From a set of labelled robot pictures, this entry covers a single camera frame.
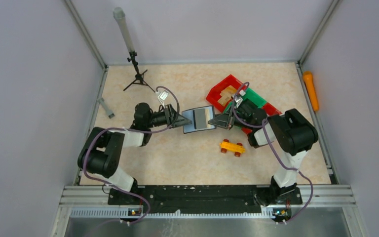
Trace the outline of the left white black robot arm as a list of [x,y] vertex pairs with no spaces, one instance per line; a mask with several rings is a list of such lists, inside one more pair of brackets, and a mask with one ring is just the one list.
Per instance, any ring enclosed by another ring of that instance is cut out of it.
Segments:
[[153,111],[147,103],[139,103],[135,106],[134,120],[129,129],[94,127],[78,156],[77,165],[85,168],[84,173],[94,174],[98,181],[121,189],[120,198],[126,204],[133,204],[139,194],[133,187],[135,179],[119,166],[122,149],[147,145],[153,127],[165,125],[176,128],[190,124],[192,121],[180,115],[171,104]]

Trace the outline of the black leather card holder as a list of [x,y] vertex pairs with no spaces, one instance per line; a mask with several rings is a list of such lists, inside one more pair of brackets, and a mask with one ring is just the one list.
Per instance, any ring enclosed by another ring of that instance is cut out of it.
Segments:
[[181,115],[191,121],[191,124],[183,126],[184,134],[214,130],[217,128],[215,125],[208,123],[215,117],[214,107],[212,105],[185,110]]

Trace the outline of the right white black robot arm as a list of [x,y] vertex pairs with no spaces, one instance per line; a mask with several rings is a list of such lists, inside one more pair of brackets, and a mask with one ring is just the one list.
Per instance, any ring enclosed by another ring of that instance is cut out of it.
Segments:
[[268,206],[296,197],[302,160],[318,141],[317,130],[297,109],[269,116],[264,109],[246,99],[237,107],[231,105],[227,111],[215,115],[208,124],[224,129],[235,125],[249,129],[248,142],[254,148],[277,142],[284,154],[279,156],[274,147],[271,150],[280,167],[271,177],[269,187],[259,191],[256,200]]

